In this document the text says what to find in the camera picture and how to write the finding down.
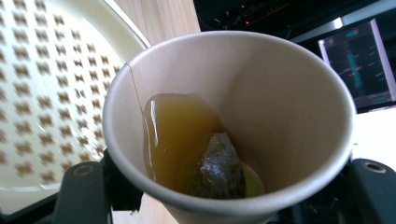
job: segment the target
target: brown tea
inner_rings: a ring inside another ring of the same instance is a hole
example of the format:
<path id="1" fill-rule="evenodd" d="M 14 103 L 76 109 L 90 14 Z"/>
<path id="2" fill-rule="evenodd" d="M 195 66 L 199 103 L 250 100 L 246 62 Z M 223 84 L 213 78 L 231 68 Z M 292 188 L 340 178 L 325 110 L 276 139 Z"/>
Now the brown tea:
<path id="1" fill-rule="evenodd" d="M 242 172 L 218 115 L 197 96 L 155 95 L 146 104 L 144 119 L 145 163 L 155 182 L 205 198 L 244 198 L 259 193 L 254 174 Z"/>

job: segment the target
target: tea bag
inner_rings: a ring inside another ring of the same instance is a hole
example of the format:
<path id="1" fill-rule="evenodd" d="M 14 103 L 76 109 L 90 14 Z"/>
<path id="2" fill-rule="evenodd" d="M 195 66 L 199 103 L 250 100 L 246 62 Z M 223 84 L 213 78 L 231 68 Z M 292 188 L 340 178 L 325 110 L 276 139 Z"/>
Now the tea bag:
<path id="1" fill-rule="evenodd" d="M 244 198 L 245 178 L 227 133 L 214 133 L 193 183 L 194 195 L 211 199 Z"/>

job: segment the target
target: table surface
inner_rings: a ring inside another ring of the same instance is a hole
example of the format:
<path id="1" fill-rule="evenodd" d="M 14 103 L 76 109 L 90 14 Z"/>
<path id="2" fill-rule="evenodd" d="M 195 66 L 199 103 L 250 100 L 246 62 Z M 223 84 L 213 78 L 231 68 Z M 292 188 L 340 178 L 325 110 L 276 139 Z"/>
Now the table surface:
<path id="1" fill-rule="evenodd" d="M 151 46 L 173 37 L 200 32 L 192 0 L 115 0 Z M 140 212 L 116 212 L 119 223 L 177 223 L 161 203 L 144 195 Z"/>
<path id="2" fill-rule="evenodd" d="M 200 32 L 192 0 L 114 0 L 151 45 Z"/>

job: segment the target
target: white paper cup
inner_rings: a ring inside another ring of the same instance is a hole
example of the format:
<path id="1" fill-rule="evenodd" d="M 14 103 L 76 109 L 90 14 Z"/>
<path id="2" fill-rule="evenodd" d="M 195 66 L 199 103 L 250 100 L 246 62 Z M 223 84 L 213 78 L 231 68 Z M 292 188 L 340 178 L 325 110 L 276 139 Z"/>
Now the white paper cup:
<path id="1" fill-rule="evenodd" d="M 209 200 L 151 181 L 140 107 L 159 93 L 194 93 L 210 105 L 266 193 Z M 175 38 L 134 57 L 111 84 L 103 125 L 123 174 L 178 222 L 264 223 L 338 174 L 350 153 L 354 116 L 346 86 L 314 54 L 276 37 L 222 31 Z"/>

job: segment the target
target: monitor screen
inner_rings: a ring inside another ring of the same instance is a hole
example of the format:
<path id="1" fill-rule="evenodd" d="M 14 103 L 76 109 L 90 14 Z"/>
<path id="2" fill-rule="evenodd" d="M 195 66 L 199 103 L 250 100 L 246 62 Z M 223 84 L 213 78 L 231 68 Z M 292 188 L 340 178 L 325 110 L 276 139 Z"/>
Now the monitor screen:
<path id="1" fill-rule="evenodd" d="M 394 48 L 384 45 L 381 35 L 388 31 L 378 22 L 374 18 L 318 41 L 322 59 L 344 80 L 358 109 L 396 102 L 395 68 L 388 56 L 395 52 L 386 51 Z"/>

